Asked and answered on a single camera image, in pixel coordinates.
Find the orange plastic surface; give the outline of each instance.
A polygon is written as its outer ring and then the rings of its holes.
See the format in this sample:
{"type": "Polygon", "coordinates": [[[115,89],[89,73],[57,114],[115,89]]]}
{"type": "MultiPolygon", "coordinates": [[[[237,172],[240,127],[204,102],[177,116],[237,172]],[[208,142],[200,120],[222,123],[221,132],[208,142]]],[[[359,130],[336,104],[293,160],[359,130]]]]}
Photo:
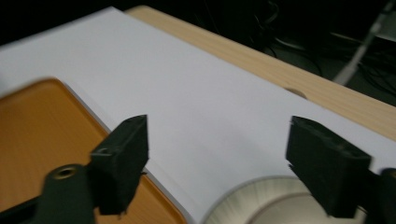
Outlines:
{"type": "MultiPolygon", "coordinates": [[[[87,164],[107,132],[56,78],[39,80],[0,99],[0,212],[38,196],[44,177],[69,163],[87,164]]],[[[143,175],[127,215],[105,223],[186,223],[143,175]]]]}

